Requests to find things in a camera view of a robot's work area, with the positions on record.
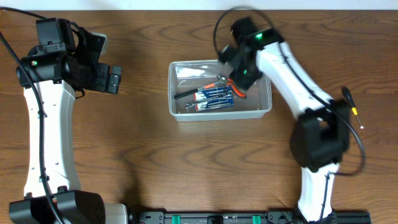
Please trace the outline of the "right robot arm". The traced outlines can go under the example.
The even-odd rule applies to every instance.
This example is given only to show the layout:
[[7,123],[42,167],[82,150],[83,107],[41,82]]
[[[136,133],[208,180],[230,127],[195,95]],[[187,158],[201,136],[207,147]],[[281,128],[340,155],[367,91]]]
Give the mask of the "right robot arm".
[[324,92],[295,59],[288,43],[273,27],[259,30],[250,17],[231,26],[236,47],[218,52],[232,66],[233,84],[246,91],[266,76],[284,98],[295,119],[290,151],[301,167],[298,212],[303,222],[331,217],[333,182],[349,148],[349,108]]

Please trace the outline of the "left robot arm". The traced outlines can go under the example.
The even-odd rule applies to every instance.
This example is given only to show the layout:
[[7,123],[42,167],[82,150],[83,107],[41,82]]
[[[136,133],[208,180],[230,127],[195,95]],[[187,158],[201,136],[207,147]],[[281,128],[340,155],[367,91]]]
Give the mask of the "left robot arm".
[[108,42],[61,18],[36,22],[39,44],[18,60],[16,73],[29,110],[29,171],[24,199],[11,202],[14,223],[127,223],[127,206],[82,191],[73,155],[76,92],[115,95],[121,67],[101,63]]

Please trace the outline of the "red black pliers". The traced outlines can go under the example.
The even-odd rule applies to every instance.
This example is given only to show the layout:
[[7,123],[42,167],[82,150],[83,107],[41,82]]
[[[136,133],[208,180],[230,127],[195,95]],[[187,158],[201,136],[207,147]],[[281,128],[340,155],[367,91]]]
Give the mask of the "red black pliers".
[[230,87],[230,89],[232,90],[232,92],[237,95],[238,97],[242,98],[242,99],[246,99],[247,96],[246,94],[244,94],[243,92],[241,92],[240,90],[238,90],[235,85],[233,84],[233,80],[231,78],[228,78],[228,81],[226,82],[226,86]]

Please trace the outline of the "chrome ring wrench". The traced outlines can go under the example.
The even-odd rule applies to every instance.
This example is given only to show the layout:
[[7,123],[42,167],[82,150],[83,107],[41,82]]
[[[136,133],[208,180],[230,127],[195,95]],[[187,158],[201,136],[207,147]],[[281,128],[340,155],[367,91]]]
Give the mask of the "chrome ring wrench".
[[221,101],[221,100],[227,100],[230,96],[232,96],[232,92],[225,92],[222,93],[220,95],[211,97],[211,98],[206,98],[204,100],[201,101],[193,101],[191,103],[187,103],[185,105],[186,109],[192,108],[192,107],[196,107],[196,108],[200,108],[202,106],[206,107],[208,103],[214,103],[215,101]]

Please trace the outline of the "blue screwdriver set case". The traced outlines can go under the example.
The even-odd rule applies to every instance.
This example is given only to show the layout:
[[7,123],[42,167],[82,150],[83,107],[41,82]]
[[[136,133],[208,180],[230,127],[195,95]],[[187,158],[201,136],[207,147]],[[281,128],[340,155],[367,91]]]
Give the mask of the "blue screwdriver set case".
[[199,91],[193,95],[192,102],[196,112],[232,107],[233,92],[230,87],[216,87]]

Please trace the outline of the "black yellow screwdriver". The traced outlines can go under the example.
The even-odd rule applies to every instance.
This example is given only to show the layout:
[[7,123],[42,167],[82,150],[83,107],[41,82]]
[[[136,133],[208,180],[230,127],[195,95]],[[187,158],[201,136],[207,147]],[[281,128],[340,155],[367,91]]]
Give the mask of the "black yellow screwdriver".
[[359,116],[358,116],[358,110],[356,108],[356,105],[354,103],[354,99],[352,97],[352,94],[351,94],[350,90],[346,86],[343,86],[341,88],[341,93],[342,93],[344,99],[347,101],[347,103],[348,103],[348,105],[349,105],[354,117],[356,118],[360,129],[364,129],[364,126],[360,122],[360,119],[359,119]]

